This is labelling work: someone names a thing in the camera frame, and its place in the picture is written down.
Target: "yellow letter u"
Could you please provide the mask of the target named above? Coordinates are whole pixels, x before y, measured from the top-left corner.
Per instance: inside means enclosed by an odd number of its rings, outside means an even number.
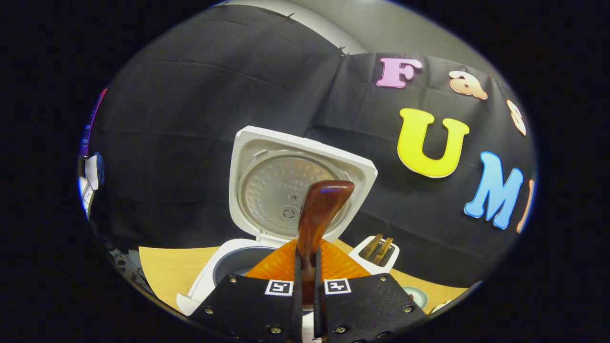
[[[430,159],[423,154],[423,140],[428,125],[434,122],[434,116],[417,109],[401,109],[403,128],[398,138],[398,157],[412,171],[429,178],[444,178],[458,166],[462,153],[464,136],[470,132],[461,121],[446,118],[443,125],[449,130],[445,154],[441,159]]]

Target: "brown handle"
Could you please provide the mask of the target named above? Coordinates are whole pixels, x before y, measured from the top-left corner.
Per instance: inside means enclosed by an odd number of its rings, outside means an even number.
[[[353,191],[354,184],[349,181],[320,181],[309,187],[301,210],[297,238],[304,283],[314,281],[315,255],[322,235]]]

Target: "wooden table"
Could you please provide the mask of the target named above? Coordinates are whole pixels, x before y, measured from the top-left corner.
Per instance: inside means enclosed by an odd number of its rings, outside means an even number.
[[[345,253],[349,253],[353,249],[338,239],[333,244]],[[218,248],[160,249],[140,247],[140,260],[146,280],[157,298],[181,312],[176,304],[176,294],[188,294],[193,282]],[[455,299],[466,290],[466,288],[431,283],[395,269],[392,269],[390,274],[401,286],[416,287],[426,293],[428,303],[423,310],[427,314],[436,306],[445,303],[447,300]]]

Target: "black fabric backdrop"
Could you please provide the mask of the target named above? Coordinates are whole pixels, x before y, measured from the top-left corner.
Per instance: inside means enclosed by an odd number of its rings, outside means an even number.
[[[415,58],[424,68],[402,89],[375,85],[382,57]],[[448,73],[481,81],[489,98],[457,94]],[[257,7],[207,10],[176,26],[130,60],[100,104],[90,152],[99,151],[107,181],[91,219],[121,250],[147,245],[194,248],[251,238],[231,220],[228,176],[235,133],[260,126],[319,140],[371,159],[379,176],[340,237],[350,245],[369,235],[395,238],[395,268],[449,286],[485,278],[519,235],[515,227],[536,179],[532,134],[515,128],[511,91],[459,63],[429,56],[343,56],[311,29]],[[454,118],[470,127],[457,169],[432,179],[397,155],[402,108],[432,113],[424,152],[440,158]],[[463,208],[476,193],[480,154],[501,158],[504,180],[524,174],[508,228],[471,218]]]

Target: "colorful letter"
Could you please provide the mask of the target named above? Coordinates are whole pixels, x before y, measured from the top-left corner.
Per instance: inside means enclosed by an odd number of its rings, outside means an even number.
[[[423,140],[428,125],[434,122],[434,116],[417,109],[401,109],[403,127],[398,137],[398,157],[412,171],[429,178],[444,178],[458,166],[462,154],[464,136],[470,132],[461,121],[446,118],[443,125],[449,130],[445,154],[441,159],[430,159],[423,154]]]
[[[512,210],[515,208],[517,195],[519,195],[519,189],[523,183],[523,173],[519,169],[513,168],[506,184],[502,186],[504,178],[500,158],[488,151],[483,151],[481,161],[483,161],[481,183],[475,198],[464,206],[464,213],[474,218],[482,217],[485,213],[483,205],[487,200],[486,220],[490,220],[501,206],[502,210],[493,218],[493,225],[504,230],[508,227]]]
[[[525,222],[528,219],[528,215],[529,215],[529,207],[532,204],[532,198],[534,197],[534,180],[530,180],[529,181],[529,197],[528,197],[528,204],[525,206],[525,211],[523,212],[523,217],[521,218],[521,221],[519,221],[519,224],[517,224],[517,233],[520,234],[523,231],[523,227],[525,226]]]
[[[515,126],[521,132],[521,134],[525,135],[525,124],[523,124],[523,116],[521,115],[521,111],[519,111],[517,106],[515,106],[515,104],[508,99],[506,100],[506,104],[511,110],[512,122],[515,123]]]
[[[380,61],[383,63],[383,75],[381,80],[377,81],[380,87],[404,88],[407,83],[402,81],[400,76],[403,75],[405,79],[411,80],[415,76],[413,67],[423,68],[423,64],[418,60],[385,58]]]
[[[481,100],[487,99],[487,93],[481,87],[479,80],[474,76],[463,71],[454,70],[449,72],[449,77],[451,78],[449,87],[455,92],[464,95],[472,95]]]

